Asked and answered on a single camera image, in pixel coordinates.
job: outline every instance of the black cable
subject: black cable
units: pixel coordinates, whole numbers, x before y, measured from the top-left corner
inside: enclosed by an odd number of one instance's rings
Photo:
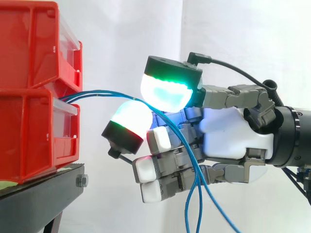
[[[207,63],[214,63],[218,64],[224,67],[227,67],[231,70],[234,70],[235,72],[238,72],[239,74],[245,76],[248,78],[250,81],[252,81],[254,84],[261,86],[265,88],[268,92],[269,98],[273,100],[276,106],[284,106],[283,102],[281,101],[281,98],[278,96],[276,89],[277,89],[277,84],[273,80],[265,80],[263,83],[259,82],[257,79],[255,79],[253,76],[249,75],[245,71],[241,70],[240,68],[237,68],[227,62],[223,62],[220,60],[213,59],[209,57],[210,59],[208,60],[209,62]]]
[[[227,62],[223,62],[223,61],[220,61],[220,60],[216,60],[216,59],[211,59],[210,61],[211,63],[214,63],[214,64],[218,64],[218,65],[221,65],[223,67],[227,67],[231,70],[234,70],[235,72],[238,72],[239,74],[245,76],[246,78],[248,78],[250,81],[252,81],[253,83],[255,83],[256,85],[258,86],[261,86],[263,88],[265,88],[266,90],[270,90],[272,91],[272,89],[270,89],[270,87],[262,84],[261,82],[259,82],[257,79],[255,79],[253,76],[249,75],[248,73],[246,73],[245,71],[241,70],[240,68],[237,68]]]
[[[298,188],[298,190],[302,193],[303,196],[306,196],[306,192],[303,190],[302,187],[300,187],[300,185],[294,180],[294,178],[287,173],[285,170],[283,170],[285,175],[291,180],[291,182],[296,186],[296,188]]]
[[[127,162],[127,163],[130,164],[130,165],[132,165],[132,163],[133,163],[132,160],[126,158],[126,157],[123,156],[123,155],[120,155],[120,156],[119,156],[119,159],[122,159],[123,161]]]
[[[282,170],[287,172],[291,176],[294,176],[298,182],[303,183],[303,181],[293,171],[289,170],[287,167],[282,168]]]

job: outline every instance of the blue cable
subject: blue cable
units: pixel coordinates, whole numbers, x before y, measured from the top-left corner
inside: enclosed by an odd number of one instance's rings
[[[199,190],[199,198],[200,198],[200,209],[199,209],[199,218],[198,218],[198,224],[196,225],[196,233],[199,233],[201,221],[202,221],[202,215],[203,215],[203,198],[202,198],[202,189],[201,189],[201,181],[198,180],[198,190]]]
[[[128,96],[128,95],[125,95],[123,93],[120,93],[120,92],[114,92],[114,91],[106,91],[106,90],[95,90],[95,91],[86,91],[86,92],[80,92],[80,93],[77,93],[77,94],[73,94],[73,95],[70,95],[70,96],[66,96],[66,97],[63,97],[61,98],[62,100],[66,99],[66,101],[68,100],[71,100],[75,97],[79,97],[79,96],[82,96],[84,94],[94,94],[94,93],[102,93],[102,94],[113,94],[113,95],[116,95],[116,96],[119,96],[119,97],[125,97],[125,98],[128,98],[128,99],[131,99],[131,100],[137,100],[137,101],[140,101],[144,104],[146,104],[152,111],[154,111],[159,117],[162,118],[162,120],[171,128],[171,130],[177,135],[177,137],[180,139],[180,141],[184,144],[186,150],[187,150],[187,153],[189,154],[189,158],[191,160],[191,163],[192,163],[192,166],[196,172],[196,174],[198,173],[199,175],[199,178],[201,179],[203,185],[204,185],[204,188],[205,190],[207,191],[209,197],[211,198],[211,200],[213,201],[213,203],[215,204],[215,206],[217,207],[217,209],[219,210],[219,212],[222,214],[222,216],[225,218],[225,220],[228,222],[228,224],[231,226],[231,228],[237,232],[237,233],[240,233],[239,229],[233,224],[233,222],[229,219],[229,217],[225,214],[225,212],[223,211],[223,209],[220,207],[220,205],[218,204],[218,202],[216,201],[216,199],[214,198],[214,196],[212,195],[209,187],[207,186],[207,182],[205,181],[204,179],[204,175],[202,173],[202,171],[200,170],[200,167],[198,165],[198,162],[196,161],[195,159],[195,156],[187,142],[187,140],[185,139],[184,135],[181,133],[181,131],[179,130],[179,128],[166,116],[164,115],[161,111],[159,111],[158,109],[152,107],[151,105],[149,105],[148,103],[146,103],[145,101],[142,101],[140,99],[136,99],[134,97],[131,97],[131,96]]]
[[[193,191],[195,190],[196,186],[198,185],[198,180],[199,180],[199,176],[198,173],[195,174],[195,178],[194,178],[194,182],[192,184],[192,187],[189,191],[187,200],[186,200],[186,205],[185,205],[185,223],[186,223],[186,231],[187,233],[190,233],[190,227],[189,227],[189,220],[188,220],[188,208],[189,208],[189,203],[190,203],[190,199],[191,196],[193,194]]]

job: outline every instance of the green light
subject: green light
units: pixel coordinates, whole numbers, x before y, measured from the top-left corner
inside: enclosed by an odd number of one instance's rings
[[[162,81],[146,74],[142,76],[140,91],[151,106],[170,113],[183,109],[193,93],[185,84]]]
[[[111,120],[145,138],[152,124],[152,112],[144,103],[130,100],[118,108]]]

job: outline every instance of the black metal shelf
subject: black metal shelf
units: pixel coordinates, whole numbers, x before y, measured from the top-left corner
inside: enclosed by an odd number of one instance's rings
[[[58,231],[62,211],[83,193],[77,178],[84,164],[70,164],[67,170],[23,185],[0,190],[0,231],[3,233],[45,233]]]

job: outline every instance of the cable connector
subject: cable connector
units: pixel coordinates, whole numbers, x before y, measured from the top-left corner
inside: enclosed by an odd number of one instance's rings
[[[204,54],[190,52],[187,62],[197,66],[198,64],[210,64],[212,58]]]

